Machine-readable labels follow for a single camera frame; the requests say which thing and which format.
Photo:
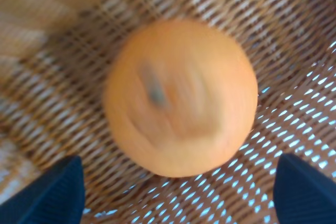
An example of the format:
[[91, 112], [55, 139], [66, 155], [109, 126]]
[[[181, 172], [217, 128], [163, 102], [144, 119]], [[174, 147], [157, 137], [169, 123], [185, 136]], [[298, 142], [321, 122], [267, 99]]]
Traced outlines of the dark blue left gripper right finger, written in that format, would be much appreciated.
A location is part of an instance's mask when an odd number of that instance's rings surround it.
[[279, 158], [273, 202], [279, 223], [335, 223], [335, 182], [294, 154]]

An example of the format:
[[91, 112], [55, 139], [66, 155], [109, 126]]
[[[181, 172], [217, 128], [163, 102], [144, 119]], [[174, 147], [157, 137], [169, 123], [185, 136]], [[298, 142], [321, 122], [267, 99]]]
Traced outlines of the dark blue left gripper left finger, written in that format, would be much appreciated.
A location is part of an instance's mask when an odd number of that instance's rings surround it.
[[1, 204], [1, 223], [80, 223], [85, 185], [79, 156], [66, 156]]

